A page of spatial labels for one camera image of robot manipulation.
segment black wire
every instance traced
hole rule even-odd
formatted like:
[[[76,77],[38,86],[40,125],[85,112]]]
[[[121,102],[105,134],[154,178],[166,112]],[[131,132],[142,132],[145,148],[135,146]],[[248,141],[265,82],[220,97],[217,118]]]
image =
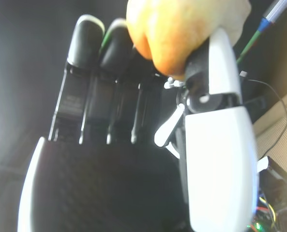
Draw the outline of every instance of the black wire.
[[[284,108],[284,111],[285,111],[285,115],[286,115],[286,117],[287,117],[287,107],[285,106],[284,101],[282,100],[282,98],[280,98],[279,94],[274,90],[274,88],[273,88],[271,85],[267,84],[266,82],[258,81],[258,80],[248,79],[248,81],[258,82],[258,83],[261,83],[261,84],[264,84],[264,85],[268,86],[268,87],[276,94],[276,96],[278,97],[278,99],[279,99],[280,102],[282,103],[283,108]],[[262,155],[262,157],[261,157],[260,159],[264,158],[264,157],[267,155],[267,153],[270,152],[270,151],[277,145],[277,143],[280,141],[281,137],[284,135],[284,133],[285,133],[286,130],[287,130],[287,122],[286,122],[286,125],[285,125],[283,131],[281,132],[281,134],[280,134],[279,137],[277,138],[277,140],[276,140],[276,141],[274,142],[274,144],[264,153],[264,155]]]
[[[262,195],[263,195],[263,197],[264,197],[264,200],[266,201],[266,206],[267,206],[267,208],[269,209],[270,218],[271,218],[271,221],[272,221],[273,226],[274,226],[274,228],[275,228],[275,231],[278,232],[279,230],[278,230],[278,227],[277,227],[277,225],[276,225],[277,222],[274,222],[274,220],[273,220],[272,211],[271,211],[271,209],[270,209],[270,207],[269,207],[269,203],[268,203],[268,201],[267,201],[266,195],[265,195],[265,193],[264,193],[263,190],[261,190],[261,192],[262,192]]]

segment human hand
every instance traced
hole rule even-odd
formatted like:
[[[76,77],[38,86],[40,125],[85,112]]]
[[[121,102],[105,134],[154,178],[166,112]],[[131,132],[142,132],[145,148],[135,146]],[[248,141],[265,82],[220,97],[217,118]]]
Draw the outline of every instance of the human hand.
[[[187,57],[223,27],[234,45],[249,0],[129,0],[127,26],[137,50],[165,75],[183,79]]]

